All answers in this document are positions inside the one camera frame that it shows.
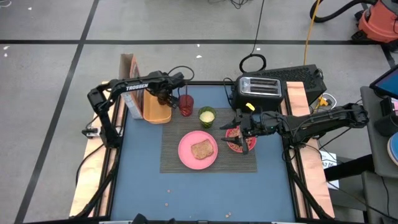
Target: red cup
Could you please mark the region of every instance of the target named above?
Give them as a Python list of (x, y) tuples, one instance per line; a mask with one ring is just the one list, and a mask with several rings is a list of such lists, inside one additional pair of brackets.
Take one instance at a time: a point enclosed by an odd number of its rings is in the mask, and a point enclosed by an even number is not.
[(190, 116), (193, 111), (193, 98), (190, 95), (181, 95), (179, 106), (182, 116)]

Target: floor tile line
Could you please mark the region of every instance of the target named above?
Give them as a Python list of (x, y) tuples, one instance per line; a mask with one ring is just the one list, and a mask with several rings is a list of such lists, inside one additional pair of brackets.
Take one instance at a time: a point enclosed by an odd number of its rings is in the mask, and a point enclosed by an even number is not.
[(88, 31), (90, 29), (91, 23), (93, 22), (95, 11), (96, 11), (96, 8), (98, 6), (98, 2), (99, 2), (99, 0), (94, 0), (93, 1), (93, 5), (91, 7), (90, 13), (88, 14), (88, 18), (87, 18), (87, 21), (86, 21), (86, 24), (85, 24), (85, 28), (83, 29), (83, 33), (82, 33), (81, 38), (80, 38), (80, 43), (78, 44), (78, 46), (76, 48), (76, 52), (75, 52), (75, 54), (73, 56), (73, 59), (72, 59), (72, 62), (71, 62), (67, 77), (65, 79), (65, 82), (63, 84), (63, 87), (62, 87), (62, 90), (61, 90), (57, 105), (55, 107), (55, 111), (53, 113), (53, 116), (52, 116), (52, 119), (51, 119), (51, 122), (50, 122), (50, 125), (49, 125), (49, 128), (48, 128), (47, 133), (45, 135), (42, 148), (40, 150), (40, 153), (39, 153), (39, 156), (37, 158), (34, 170), (32, 172), (32, 175), (30, 177), (29, 183), (27, 185), (24, 197), (22, 198), (21, 205), (19, 206), (18, 213), (17, 213), (16, 219), (15, 219), (15, 222), (14, 222), (15, 224), (23, 223), (23, 221), (25, 219), (25, 216), (26, 216), (26, 213), (28, 211), (30, 201), (32, 200), (32, 196), (33, 196), (35, 188), (37, 186), (37, 182), (39, 180), (40, 173), (42, 171), (42, 168), (43, 168), (43, 165), (44, 165), (44, 162), (45, 162), (45, 158), (47, 157), (47, 153), (49, 151), (49, 148), (50, 148), (50, 145), (51, 145), (51, 141), (52, 141), (52, 138), (54, 136), (55, 129), (56, 129), (58, 121), (60, 119), (62, 108), (63, 108), (63, 106), (65, 104), (65, 100), (66, 100), (67, 95), (68, 95), (70, 84), (72, 82), (73, 76), (75, 74), (76, 67), (77, 67), (79, 59), (80, 59), (81, 52), (83, 50), (83, 46), (84, 46), (83, 41), (87, 38)]
[[(168, 44), (253, 44), (243, 39), (188, 39), (188, 40), (0, 40), (0, 44), (92, 44), (92, 45), (168, 45)], [(305, 40), (257, 40), (263, 45), (305, 45)], [(377, 45), (375, 41), (310, 40), (310, 45)]]

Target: pink plate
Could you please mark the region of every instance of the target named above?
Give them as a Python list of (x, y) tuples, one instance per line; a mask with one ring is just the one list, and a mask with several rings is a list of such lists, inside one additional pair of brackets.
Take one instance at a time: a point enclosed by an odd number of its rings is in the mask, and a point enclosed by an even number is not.
[[(191, 151), (191, 146), (206, 139), (211, 142), (214, 153), (204, 159), (194, 158)], [(181, 162), (191, 169), (200, 170), (209, 167), (216, 160), (217, 153), (218, 147), (216, 140), (214, 140), (210, 134), (204, 131), (191, 131), (181, 138), (180, 144), (178, 145), (178, 156), (180, 157)]]

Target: toast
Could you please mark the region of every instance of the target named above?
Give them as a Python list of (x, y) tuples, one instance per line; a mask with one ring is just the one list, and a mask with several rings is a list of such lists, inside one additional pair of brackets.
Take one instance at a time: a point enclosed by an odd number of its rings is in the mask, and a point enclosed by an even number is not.
[(196, 143), (191, 146), (191, 151), (196, 159), (204, 159), (211, 156), (214, 153), (213, 146), (211, 142), (206, 139), (203, 142)]

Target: toaster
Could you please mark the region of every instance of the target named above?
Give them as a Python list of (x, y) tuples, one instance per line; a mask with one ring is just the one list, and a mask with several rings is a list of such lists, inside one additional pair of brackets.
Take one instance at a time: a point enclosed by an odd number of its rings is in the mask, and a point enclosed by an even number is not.
[(252, 112), (246, 103), (252, 104), (255, 113), (262, 111), (276, 111), (284, 99), (286, 82), (278, 78), (241, 75), (236, 79), (232, 89), (232, 109), (242, 112)]

